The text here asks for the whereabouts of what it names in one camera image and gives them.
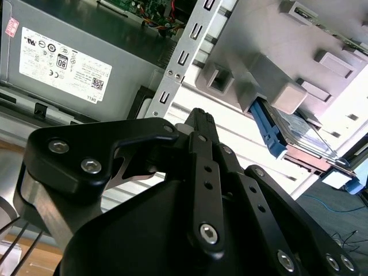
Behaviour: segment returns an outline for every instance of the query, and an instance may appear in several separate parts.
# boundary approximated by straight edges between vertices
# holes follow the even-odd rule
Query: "green circuit board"
[[[125,10],[127,12],[133,13],[137,16],[141,15],[140,6],[144,8],[145,13],[149,16],[150,19],[157,18],[157,12],[159,6],[162,5],[166,7],[170,0],[143,0],[143,1],[133,1],[133,0],[105,0],[113,4],[114,6]]]
[[[177,32],[176,27],[181,25],[169,18],[171,0],[105,0],[105,2],[136,16],[145,17],[146,20],[152,21],[152,23],[145,22],[148,26],[155,28],[159,25],[161,29],[165,27],[172,35]]]

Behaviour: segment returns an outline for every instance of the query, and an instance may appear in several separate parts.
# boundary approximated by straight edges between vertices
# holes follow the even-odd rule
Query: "barcode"
[[[97,90],[102,90],[104,87],[104,83],[100,79],[93,78],[92,85],[93,88],[96,88]]]

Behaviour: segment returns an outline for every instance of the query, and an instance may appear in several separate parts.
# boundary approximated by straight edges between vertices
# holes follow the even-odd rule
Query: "floor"
[[[322,200],[333,210],[351,210],[364,206],[358,196],[335,190],[321,182],[313,184],[304,195]],[[349,253],[350,256],[359,266],[362,275],[368,275],[368,208],[349,213],[334,213],[313,198],[302,196],[297,202],[327,233],[334,235],[334,239],[339,239],[341,244],[343,240],[357,231],[346,241],[344,249],[347,252],[354,250]],[[367,241],[350,244],[361,240]]]

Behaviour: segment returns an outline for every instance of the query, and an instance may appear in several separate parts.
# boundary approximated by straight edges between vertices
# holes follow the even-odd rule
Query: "red wire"
[[[175,0],[172,0],[171,1],[171,17],[173,19],[175,19],[174,12],[175,12]]]

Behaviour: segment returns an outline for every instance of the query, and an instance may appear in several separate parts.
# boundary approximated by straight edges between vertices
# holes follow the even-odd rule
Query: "blue cable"
[[[319,203],[321,203],[327,210],[331,211],[331,212],[334,212],[334,213],[350,213],[350,212],[354,212],[354,211],[357,211],[357,210],[361,210],[361,209],[364,209],[366,208],[365,206],[362,206],[362,207],[359,207],[359,208],[356,208],[356,209],[353,209],[353,210],[348,210],[348,211],[336,211],[336,210],[333,210],[331,209],[330,207],[328,207],[322,200],[316,198],[316,197],[313,197],[313,196],[309,196],[307,194],[302,194],[301,195],[302,197],[309,197],[309,198],[312,198],[316,201],[318,201]]]

